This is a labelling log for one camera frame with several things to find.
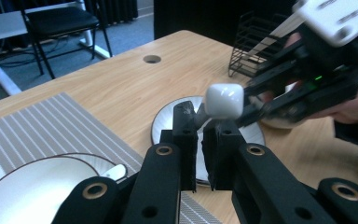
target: gray placemat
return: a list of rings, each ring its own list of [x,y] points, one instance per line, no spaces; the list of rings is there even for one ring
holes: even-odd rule
[[[0,179],[27,163],[90,154],[125,164],[133,175],[143,158],[65,93],[0,119]],[[185,192],[181,223],[220,223]]]

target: plate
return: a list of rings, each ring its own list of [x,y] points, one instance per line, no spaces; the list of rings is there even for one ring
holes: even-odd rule
[[[0,180],[0,223],[51,223],[72,189],[96,175],[93,167],[74,158],[26,164]]]
[[[185,98],[181,98],[170,102],[159,110],[156,114],[155,119],[152,124],[152,141],[153,144],[159,143],[159,138],[161,136],[161,130],[169,130],[172,129],[172,121],[173,121],[173,108],[185,101],[191,101],[194,106],[194,110],[197,111],[200,108],[202,103],[202,96],[189,96]],[[257,123],[253,123],[246,127],[240,127],[240,132],[242,136],[245,138],[248,143],[257,143],[260,145],[265,145],[264,135],[258,126]],[[203,133],[199,132],[199,143],[197,150],[197,163],[196,163],[196,179],[197,183],[201,185],[209,185],[208,182],[208,172],[205,168],[205,161],[202,153],[202,137]]]

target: black wire rack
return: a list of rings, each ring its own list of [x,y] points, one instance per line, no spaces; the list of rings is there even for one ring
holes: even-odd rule
[[[271,20],[258,18],[253,12],[243,14],[231,53],[228,75],[233,77],[236,74],[242,74],[254,77],[258,65],[272,58],[286,43],[287,36],[277,37],[270,34],[286,19],[286,16],[279,14],[274,15]],[[260,44],[265,38],[270,38],[275,42],[270,45]],[[257,45],[264,45],[264,47],[258,50],[258,48],[255,49]]]

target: black chair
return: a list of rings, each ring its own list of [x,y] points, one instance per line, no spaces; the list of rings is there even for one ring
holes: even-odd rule
[[[24,0],[21,0],[21,14],[25,21],[28,33],[39,50],[39,53],[45,62],[46,68],[51,76],[55,78],[54,73],[48,63],[48,58],[42,49],[40,42],[46,39],[56,39],[64,35],[75,34],[87,30],[92,31],[92,59],[95,57],[95,33],[97,28],[103,30],[106,46],[112,57],[109,40],[106,33],[106,19],[103,0],[84,0],[86,10],[79,7],[59,7],[36,12],[25,11]],[[82,49],[75,49],[52,57],[61,56]]]

